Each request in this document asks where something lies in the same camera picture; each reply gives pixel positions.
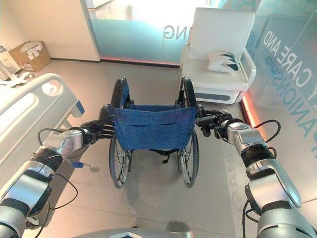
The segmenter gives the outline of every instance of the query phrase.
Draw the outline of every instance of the blue wheelchair seat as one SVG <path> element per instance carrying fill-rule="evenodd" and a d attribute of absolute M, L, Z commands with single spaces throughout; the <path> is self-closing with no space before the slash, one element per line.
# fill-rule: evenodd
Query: blue wheelchair seat
<path fill-rule="evenodd" d="M 110 107 L 114 132 L 123 150 L 183 149 L 194 129 L 196 107 L 129 105 Z"/>

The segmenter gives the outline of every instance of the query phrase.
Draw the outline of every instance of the white pillow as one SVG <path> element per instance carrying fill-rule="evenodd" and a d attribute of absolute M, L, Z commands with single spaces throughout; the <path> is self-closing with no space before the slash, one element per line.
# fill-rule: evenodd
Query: white pillow
<path fill-rule="evenodd" d="M 211 52 L 208 57 L 208 69 L 210 71 L 223 73 L 238 72 L 238 65 L 233 54 L 226 52 Z"/>

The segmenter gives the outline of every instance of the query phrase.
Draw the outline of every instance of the cushion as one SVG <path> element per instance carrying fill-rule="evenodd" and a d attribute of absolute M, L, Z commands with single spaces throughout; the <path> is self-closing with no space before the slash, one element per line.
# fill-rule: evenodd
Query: cushion
<path fill-rule="evenodd" d="M 192 80 L 194 87 L 234 91 L 248 89 L 248 82 L 242 74 L 239 64 L 237 74 L 213 72 L 207 67 L 208 61 L 190 60 L 184 75 Z"/>
<path fill-rule="evenodd" d="M 215 72 L 237 73 L 238 65 L 233 54 L 225 52 L 211 52 L 208 54 L 208 69 Z"/>

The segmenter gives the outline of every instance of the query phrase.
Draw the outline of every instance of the wheelchair wheel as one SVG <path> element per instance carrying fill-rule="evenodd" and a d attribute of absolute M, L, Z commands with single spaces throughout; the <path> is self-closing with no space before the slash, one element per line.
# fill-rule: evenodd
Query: wheelchair wheel
<path fill-rule="evenodd" d="M 185 149 L 178 152 L 179 166 L 186 187 L 192 187 L 195 183 L 199 167 L 199 147 L 195 131 Z"/>
<path fill-rule="evenodd" d="M 109 148 L 109 168 L 113 184 L 116 188 L 122 188 L 127 179 L 129 157 L 129 152 L 121 148 L 116 136 L 113 135 Z"/>

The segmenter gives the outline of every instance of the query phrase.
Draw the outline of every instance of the hospital bed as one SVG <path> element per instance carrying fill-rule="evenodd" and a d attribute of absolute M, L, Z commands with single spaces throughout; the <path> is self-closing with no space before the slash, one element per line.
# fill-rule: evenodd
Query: hospital bed
<path fill-rule="evenodd" d="M 80 101 L 56 74 L 16 88 L 0 85 L 0 187 L 38 149 L 41 129 L 71 128 L 69 116 L 83 113 Z M 44 131 L 42 140 L 49 133 Z"/>

